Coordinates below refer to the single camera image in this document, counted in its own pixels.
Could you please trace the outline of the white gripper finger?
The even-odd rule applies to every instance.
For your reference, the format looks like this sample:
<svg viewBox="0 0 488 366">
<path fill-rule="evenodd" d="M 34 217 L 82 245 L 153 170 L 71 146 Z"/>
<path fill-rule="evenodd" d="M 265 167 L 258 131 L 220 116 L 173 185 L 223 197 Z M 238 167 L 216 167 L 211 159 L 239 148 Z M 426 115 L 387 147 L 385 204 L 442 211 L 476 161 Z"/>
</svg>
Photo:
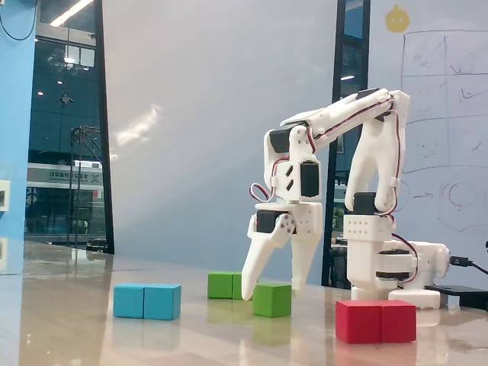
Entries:
<svg viewBox="0 0 488 366">
<path fill-rule="evenodd" d="M 310 266 L 316 249 L 321 240 L 320 236 L 294 236 L 292 247 L 292 278 L 291 287 L 294 297 L 298 297 L 305 286 Z"/>
<path fill-rule="evenodd" d="M 273 251 L 283 248 L 291 239 L 295 228 L 292 221 L 289 213 L 280 213 L 271 221 L 274 224 L 273 230 L 270 233 L 262 233 L 258 231 L 258 214 L 252 215 L 247 232 L 251 243 L 242 267 L 243 300 L 249 300 L 252 297 L 257 281 Z"/>
</svg>

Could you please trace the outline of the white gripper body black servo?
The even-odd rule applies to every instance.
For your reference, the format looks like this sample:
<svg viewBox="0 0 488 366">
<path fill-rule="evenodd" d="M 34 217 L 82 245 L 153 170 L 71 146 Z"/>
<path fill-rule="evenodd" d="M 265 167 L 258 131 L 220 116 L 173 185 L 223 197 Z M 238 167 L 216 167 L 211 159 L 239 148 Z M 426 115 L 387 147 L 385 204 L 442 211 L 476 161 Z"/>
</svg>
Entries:
<svg viewBox="0 0 488 366">
<path fill-rule="evenodd" d="M 321 236 L 323 233 L 321 203 L 260 203 L 256 204 L 255 208 L 257 210 L 256 231 L 259 233 L 272 233 L 280 215 L 285 215 L 294 222 L 294 235 Z"/>
</svg>

